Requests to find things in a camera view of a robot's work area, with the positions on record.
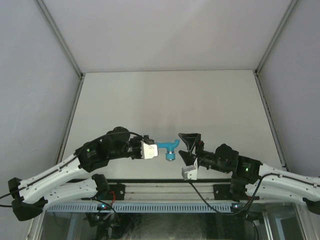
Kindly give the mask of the blue water faucet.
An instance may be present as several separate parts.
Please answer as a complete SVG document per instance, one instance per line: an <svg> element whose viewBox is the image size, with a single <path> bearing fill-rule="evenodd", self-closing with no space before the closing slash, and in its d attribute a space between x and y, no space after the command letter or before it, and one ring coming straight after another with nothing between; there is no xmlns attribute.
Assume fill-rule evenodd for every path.
<svg viewBox="0 0 320 240"><path fill-rule="evenodd" d="M169 162L176 159L175 149L179 146L180 140L175 139L174 142L157 142L156 145L159 149L166 149L165 159Z"/></svg>

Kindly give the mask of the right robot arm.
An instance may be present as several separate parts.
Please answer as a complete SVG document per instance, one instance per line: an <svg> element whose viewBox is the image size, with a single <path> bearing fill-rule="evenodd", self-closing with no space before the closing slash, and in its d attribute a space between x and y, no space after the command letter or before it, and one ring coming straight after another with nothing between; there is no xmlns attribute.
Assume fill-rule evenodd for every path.
<svg viewBox="0 0 320 240"><path fill-rule="evenodd" d="M309 212L320 213L319 177L299 175L277 169L259 160L242 156L225 143L215 152L205 150L205 143L199 133L179 133L187 150L179 151L185 167L182 177L185 181L195 181L198 169L206 168L224 174L230 174L229 192L232 199L240 201L248 196L289 201L306 206Z"/></svg>

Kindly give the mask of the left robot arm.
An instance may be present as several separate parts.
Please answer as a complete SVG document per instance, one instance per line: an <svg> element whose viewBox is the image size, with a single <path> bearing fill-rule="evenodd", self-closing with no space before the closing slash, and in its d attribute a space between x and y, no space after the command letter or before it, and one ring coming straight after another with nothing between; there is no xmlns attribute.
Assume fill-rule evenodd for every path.
<svg viewBox="0 0 320 240"><path fill-rule="evenodd" d="M158 146L148 135L116 127L86 142L65 160L36 176L10 179L12 211L22 222L60 203L83 198L104 200L109 196L110 186L105 175L95 170L106 167L111 160L149 160L158 155Z"/></svg>

